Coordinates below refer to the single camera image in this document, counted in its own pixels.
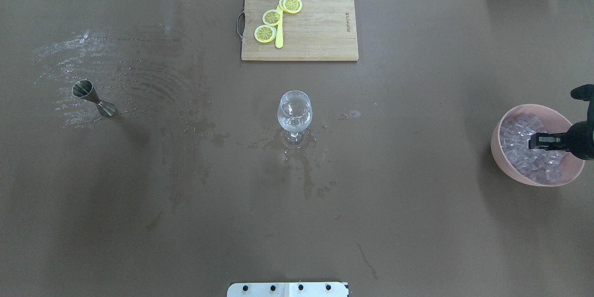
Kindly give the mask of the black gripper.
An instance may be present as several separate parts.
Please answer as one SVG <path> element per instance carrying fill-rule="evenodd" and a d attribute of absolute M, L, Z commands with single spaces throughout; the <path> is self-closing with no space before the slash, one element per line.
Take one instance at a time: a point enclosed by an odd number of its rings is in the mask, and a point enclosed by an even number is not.
<path fill-rule="evenodd" d="M 529 149 L 565 150 L 575 157 L 594 159 L 593 126 L 586 121 L 573 124 L 566 133 L 534 133 L 528 142 Z"/>

